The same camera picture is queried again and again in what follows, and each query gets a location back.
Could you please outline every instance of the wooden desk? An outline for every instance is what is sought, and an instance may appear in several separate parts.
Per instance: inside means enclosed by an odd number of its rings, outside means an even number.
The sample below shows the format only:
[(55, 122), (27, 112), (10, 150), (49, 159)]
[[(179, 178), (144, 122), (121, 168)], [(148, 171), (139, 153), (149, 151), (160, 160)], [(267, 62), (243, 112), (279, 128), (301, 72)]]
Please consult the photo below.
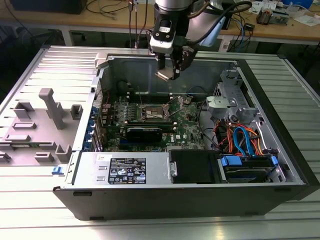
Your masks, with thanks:
[[(101, 5), (113, 4), (112, 0), (100, 0)], [(116, 10), (127, 6), (127, 1), (123, 1), (117, 6), (106, 8), (108, 11)], [(116, 20), (101, 14), (92, 13), (84, 10), (80, 15), (64, 14), (64, 13), (47, 13), (47, 12), (28, 12), (15, 11), (12, 6), (9, 6), (13, 14), (30, 28), (45, 28), (58, 29), (62, 31), (66, 45), (73, 45), (70, 31), (94, 31), (94, 32), (114, 32), (128, 33), (129, 32), (129, 14), (128, 9), (116, 12)], [(97, 2), (89, 6), (91, 10), (98, 12)], [(144, 24), (145, 4), (138, 6), (138, 29)], [(313, 5), (312, 11), (320, 11), (320, 6)], [(252, 41), (258, 42), (274, 42), (288, 44), (306, 44), (316, 45), (320, 41), (320, 24), (309, 27), (298, 21), (290, 19), (288, 25), (260, 25), (256, 22), (256, 14), (244, 12), (241, 14), (247, 23), (255, 25)], [(134, 28), (134, 16), (132, 16), (131, 27)], [(146, 28), (150, 28), (154, 23), (154, 7), (148, 5), (148, 14)], [(6, 9), (4, 0), (0, 0), (0, 24), (7, 26), (20, 27), (20, 24), (11, 16)], [(235, 39), (239, 34), (239, 29), (234, 21), (231, 21), (228, 30), (222, 30), (218, 38), (223, 39), (220, 50), (225, 51), (226, 46), (231, 40)]]

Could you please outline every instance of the blue cable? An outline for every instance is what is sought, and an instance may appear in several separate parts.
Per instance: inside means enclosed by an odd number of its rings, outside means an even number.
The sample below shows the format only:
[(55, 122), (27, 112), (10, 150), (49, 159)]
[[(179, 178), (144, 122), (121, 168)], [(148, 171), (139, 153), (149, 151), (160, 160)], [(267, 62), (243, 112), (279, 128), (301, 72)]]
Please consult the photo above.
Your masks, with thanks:
[(244, 133), (246, 149), (248, 150), (249, 155), (255, 156), (255, 152), (254, 152), (254, 150), (252, 149), (252, 147), (250, 145), (249, 134), (246, 131), (246, 129), (244, 127), (242, 127), (242, 126), (238, 126), (233, 132), (233, 141), (234, 141), (235, 147), (242, 153), (242, 156), (244, 156), (244, 157), (246, 156), (245, 151), (238, 144), (237, 133), (239, 132), (239, 130), (241, 130)]
[(238, 21), (238, 20), (236, 20), (236, 19), (233, 19), (232, 18), (232, 20), (233, 21), (235, 21), (235, 22), (237, 22), (239, 25), (240, 25), (240, 27), (241, 27), (241, 33), (242, 33), (242, 39), (241, 39), (241, 44), (240, 44), (240, 47), (237, 49), (237, 51), (236, 52), (239, 52), (239, 50), (240, 49), (242, 49), (243, 48), (243, 45), (244, 45), (244, 40), (245, 40), (245, 30), (244, 30), (244, 26), (242, 25), (242, 23), (240, 22), (240, 21)]

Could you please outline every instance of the workbench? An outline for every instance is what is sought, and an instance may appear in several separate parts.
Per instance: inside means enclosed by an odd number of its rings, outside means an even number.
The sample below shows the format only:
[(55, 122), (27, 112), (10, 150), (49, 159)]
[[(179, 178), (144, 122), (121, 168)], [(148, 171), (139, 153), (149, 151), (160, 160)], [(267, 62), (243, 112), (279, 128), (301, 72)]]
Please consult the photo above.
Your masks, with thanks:
[[(0, 105), (0, 138), (14, 120), (18, 101), (45, 109), (41, 88), (53, 88), (63, 108), (85, 102), (97, 75), (98, 53), (125, 48), (51, 46), (41, 49)], [(243, 58), (320, 180), (320, 98), (286, 59), (270, 54), (199, 52), (199, 57)], [(80, 221), (52, 193), (64, 177), (52, 166), (0, 166), (2, 239), (319, 239), (320, 191), (281, 204), (263, 216)]]
[[(100, 2), (102, 6), (112, 3), (114, 4), (114, 2), (111, 0), (101, 0)], [(127, 4), (128, 3), (124, 1), (117, 6), (109, 7), (108, 10), (116, 10), (127, 6)], [(15, 11), (11, 5), (9, 7), (13, 14), (27, 28), (60, 30), (63, 34), (66, 46), (74, 45), (71, 31), (93, 31), (103, 33), (129, 32), (129, 14), (127, 8), (117, 11), (116, 20), (113, 20), (110, 17), (92, 13), (86, 9), (83, 10), (80, 15), (72, 15), (52, 12)], [(90, 5), (90, 9), (98, 12), (98, 4), (96, 2), (93, 3), (92, 5)], [(144, 24), (145, 9), (145, 4), (138, 5), (138, 31), (143, 27)], [(312, 11), (320, 11), (320, 6), (312, 5), (310, 9)], [(317, 45), (320, 41), (320, 24), (310, 27), (298, 21), (290, 19), (287, 25), (260, 25), (256, 22), (256, 14), (244, 12), (241, 15), (246, 19), (247, 23), (255, 25), (251, 41), (304, 45)], [(134, 16), (132, 16), (132, 29), (135, 28), (134, 22)], [(153, 24), (154, 7), (152, 4), (149, 4), (146, 29), (151, 28)], [(0, 0), (0, 25), (21, 27), (21, 25), (12, 17), (12, 15), (6, 9), (4, 0)], [(218, 36), (219, 39), (222, 39), (219, 51), (226, 52), (230, 41), (236, 39), (239, 33), (240, 31), (236, 26), (236, 22), (231, 21), (228, 30), (222, 30), (220, 32), (220, 35)]]

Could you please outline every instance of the power supply label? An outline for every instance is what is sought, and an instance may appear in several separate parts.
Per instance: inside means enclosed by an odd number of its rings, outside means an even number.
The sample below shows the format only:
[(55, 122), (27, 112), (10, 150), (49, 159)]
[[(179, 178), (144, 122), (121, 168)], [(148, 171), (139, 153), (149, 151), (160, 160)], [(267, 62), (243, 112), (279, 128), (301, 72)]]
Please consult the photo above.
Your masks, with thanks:
[(145, 158), (111, 158), (109, 184), (146, 184)]

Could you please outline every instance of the motherboard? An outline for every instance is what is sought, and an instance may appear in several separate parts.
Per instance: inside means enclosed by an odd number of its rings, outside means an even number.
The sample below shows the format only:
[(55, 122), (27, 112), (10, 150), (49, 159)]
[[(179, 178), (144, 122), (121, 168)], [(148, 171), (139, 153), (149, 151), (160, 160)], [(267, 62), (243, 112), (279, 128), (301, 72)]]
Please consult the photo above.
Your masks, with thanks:
[(187, 96), (120, 96), (103, 109), (104, 151), (204, 149), (197, 125), (197, 105)]

